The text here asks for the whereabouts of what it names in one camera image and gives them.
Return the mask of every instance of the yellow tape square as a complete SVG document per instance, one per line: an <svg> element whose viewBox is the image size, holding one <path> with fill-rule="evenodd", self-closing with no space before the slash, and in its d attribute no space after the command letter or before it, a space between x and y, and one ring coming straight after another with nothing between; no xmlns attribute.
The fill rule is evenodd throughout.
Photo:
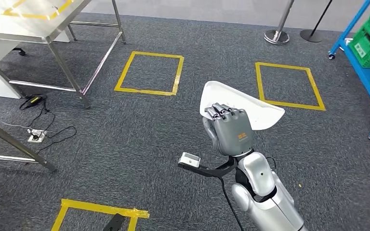
<svg viewBox="0 0 370 231"><path fill-rule="evenodd" d="M264 91L263 91L263 83L262 83L262 73L260 72L260 66L271 66L271 67L278 67L278 68L286 68L286 69L305 71L307 73L308 79L310 80L311 87L313 88L314 95L316 96L318 106L300 104L300 103L273 101L273 100L265 99L264 98ZM261 101L264 101L264 102L267 102L267 103L273 104L273 105L278 105L278 106L297 107L297 108L320 110L320 111L325 111L326 110L325 106L324 106L324 103L323 103L323 100L321 99L321 95L318 92L316 82L314 81L313 75L311 74L310 68L301 67L301 66L282 65L282 64L269 64L269 63L261 63L261 62L255 63L255 67L256 67L257 85L258 85L258 88L259 88L259 99Z"/></svg>
<svg viewBox="0 0 370 231"><path fill-rule="evenodd" d="M149 218L149 213L146 210L138 210L136 208L133 209L117 208L106 205L97 205L83 201L62 199L60 211L56 217L56 220L54 221L52 231L60 230L60 226L62 225L63 219L65 218L67 210L69 208L88 210L98 213L107 213L112 215L116 215L118 213L122 216L130 217L130 223L128 225L127 231L135 231L135 226L137 225L138 218Z"/></svg>
<svg viewBox="0 0 370 231"><path fill-rule="evenodd" d="M175 80L173 82L172 91L159 91L159 90L139 90L133 88L122 88L122 82L127 75L128 68L132 63L135 55L149 55L149 56L156 56L156 57L165 57L165 58L176 58L179 59L178 68L176 70ZM153 95L176 95L178 91L178 84L179 79L181 78L182 66L184 64L184 57L181 55L173 55L173 54L160 54L160 53L150 53L150 52L142 52L142 51L133 51L131 52L130 57L128 58L127 63L121 73L121 76L117 82L114 91L124 91L124 92L133 92L133 93L144 93L144 94L153 94Z"/></svg>
<svg viewBox="0 0 370 231"><path fill-rule="evenodd" d="M42 20L52 20L58 15L60 15L61 12L63 12L70 4L74 2L74 0L66 0L64 4L62 4L60 7L54 7L53 6L53 12L48 15L43 14L33 14L33 13L14 13L13 10L20 6L22 3L24 3L27 0L19 0L15 2L12 7L6 9L2 15L6 16L14 16L14 17L23 17L23 18L37 18Z"/></svg>

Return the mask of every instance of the stainless steel table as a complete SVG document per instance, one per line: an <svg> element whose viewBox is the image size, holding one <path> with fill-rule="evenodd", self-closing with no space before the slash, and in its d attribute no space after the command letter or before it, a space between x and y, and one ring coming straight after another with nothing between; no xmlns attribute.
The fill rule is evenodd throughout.
<svg viewBox="0 0 370 231"><path fill-rule="evenodd" d="M0 70L0 75L5 81L14 85L25 85L39 88L47 88L53 90L65 90L75 92L78 97L83 101L86 108L90 107L90 103L85 96L91 84L97 77L100 69L102 68L107 57L115 47L120 38L125 44L125 35L121 26L121 20L115 0L111 0L114 12L117 18L117 24L105 23L91 23L91 22L75 22L72 21L77 14L91 1L91 0L12 0L13 5L2 6L0 5L0 39L3 40L16 40L23 42L34 42L47 44L55 56L57 62L61 66L71 88L45 85L40 83L31 83L18 80L10 80ZM104 55L94 74L89 79L87 85L81 89L77 84L73 74L67 67L65 61L60 56L59 52L53 45L53 40L63 31L66 27L70 30L73 39L76 40L74 32L70 24L86 25L86 26L105 26L118 28L117 35Z"/></svg>
<svg viewBox="0 0 370 231"><path fill-rule="evenodd" d="M1 128L0 128L0 138L2 138L4 141L11 144L13 147L17 148L19 151L31 157L30 159L30 158L0 155L0 160L26 162L26 163L39 163L45 166L46 168L48 168L52 172L56 171L56 167L53 166L50 162L45 160L43 157L41 157L34 151L30 150L28 147L24 146L21 142L19 142L17 139L9 135L6 131L2 130Z"/></svg>

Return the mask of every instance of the floor outlet box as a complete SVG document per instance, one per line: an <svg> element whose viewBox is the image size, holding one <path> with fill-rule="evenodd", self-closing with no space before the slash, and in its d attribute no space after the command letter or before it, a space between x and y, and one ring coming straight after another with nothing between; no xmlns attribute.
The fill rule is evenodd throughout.
<svg viewBox="0 0 370 231"><path fill-rule="evenodd" d="M31 142L31 143L41 143L43 141L43 138L45 138L46 136L46 132L47 131L44 131L44 130L35 130L33 129L32 130L32 135L30 135L29 137L29 140L27 140L28 142Z"/></svg>

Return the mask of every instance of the robotic arm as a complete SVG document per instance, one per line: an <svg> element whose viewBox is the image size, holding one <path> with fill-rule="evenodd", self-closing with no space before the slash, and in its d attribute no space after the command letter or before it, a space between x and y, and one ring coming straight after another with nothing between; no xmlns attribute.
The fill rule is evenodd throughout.
<svg viewBox="0 0 370 231"><path fill-rule="evenodd" d="M178 166L206 177L222 177L236 169L232 195L262 231L307 231L294 208L294 200L272 171L266 158L253 149L253 131L242 109L215 103L206 108L212 120L203 118L203 126L213 146L228 156L225 164L209 169L200 158L183 153Z"/></svg>

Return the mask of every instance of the blue rack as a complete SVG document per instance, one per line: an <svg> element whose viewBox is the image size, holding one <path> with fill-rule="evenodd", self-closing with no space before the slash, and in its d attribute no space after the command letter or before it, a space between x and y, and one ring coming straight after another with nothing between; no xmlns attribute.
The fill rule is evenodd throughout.
<svg viewBox="0 0 370 231"><path fill-rule="evenodd" d="M347 47L345 44L345 38L347 37L348 33L352 30L354 25L358 22L360 17L363 15L365 10L370 5L370 0L365 0L364 4L362 5L361 9L359 9L358 13L355 15L354 19L350 22L347 29L341 34L338 40L334 43L331 50L329 51L329 59L335 58L335 52L339 47L344 49L344 53L347 56L349 62L353 66L355 72L358 74L359 78L361 79L362 84L367 89L368 94L370 95L370 68L363 68L361 64L359 64L357 58L355 57L354 53L350 48Z"/></svg>

